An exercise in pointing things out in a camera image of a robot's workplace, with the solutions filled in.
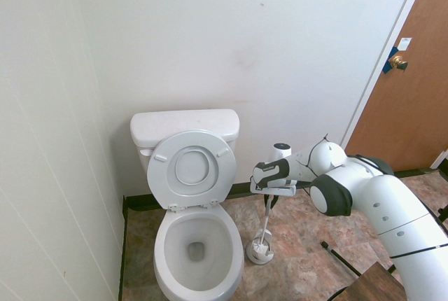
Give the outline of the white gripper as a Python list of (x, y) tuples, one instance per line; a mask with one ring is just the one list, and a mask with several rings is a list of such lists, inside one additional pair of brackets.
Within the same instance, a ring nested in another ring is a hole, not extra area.
[(296, 193), (296, 180), (287, 180), (287, 179), (278, 179), (274, 181), (270, 181), (268, 186), (265, 188), (261, 188), (259, 185), (255, 183), (253, 178), (251, 178), (250, 191), (253, 194), (261, 194), (263, 195), (264, 204), (270, 204), (271, 197), (272, 199), (272, 207), (277, 203), (279, 196), (287, 196), (292, 197)]

